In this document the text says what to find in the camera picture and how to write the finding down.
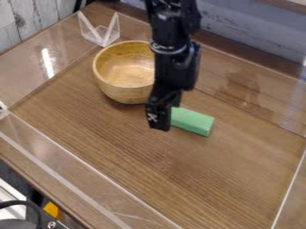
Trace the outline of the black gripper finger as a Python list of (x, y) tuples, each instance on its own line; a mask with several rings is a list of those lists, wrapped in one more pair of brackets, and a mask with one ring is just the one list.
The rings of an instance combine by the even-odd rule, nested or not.
[(170, 104), (157, 104), (151, 101), (146, 103), (146, 118), (153, 129), (170, 131), (171, 128), (171, 108)]

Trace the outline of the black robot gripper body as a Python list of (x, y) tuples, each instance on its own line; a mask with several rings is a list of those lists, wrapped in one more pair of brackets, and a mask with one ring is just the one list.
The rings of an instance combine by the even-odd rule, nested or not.
[(155, 54), (155, 73), (149, 103), (179, 106), (182, 94), (195, 87), (201, 61), (201, 45), (187, 44), (187, 49), (177, 55)]

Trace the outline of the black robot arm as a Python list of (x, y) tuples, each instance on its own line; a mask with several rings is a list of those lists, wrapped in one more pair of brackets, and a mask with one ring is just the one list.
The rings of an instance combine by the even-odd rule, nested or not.
[(145, 0), (153, 28), (150, 48), (154, 52), (154, 84), (146, 102), (150, 127), (171, 129), (173, 108), (182, 94), (195, 87), (201, 60), (201, 44), (191, 40), (199, 29), (197, 0)]

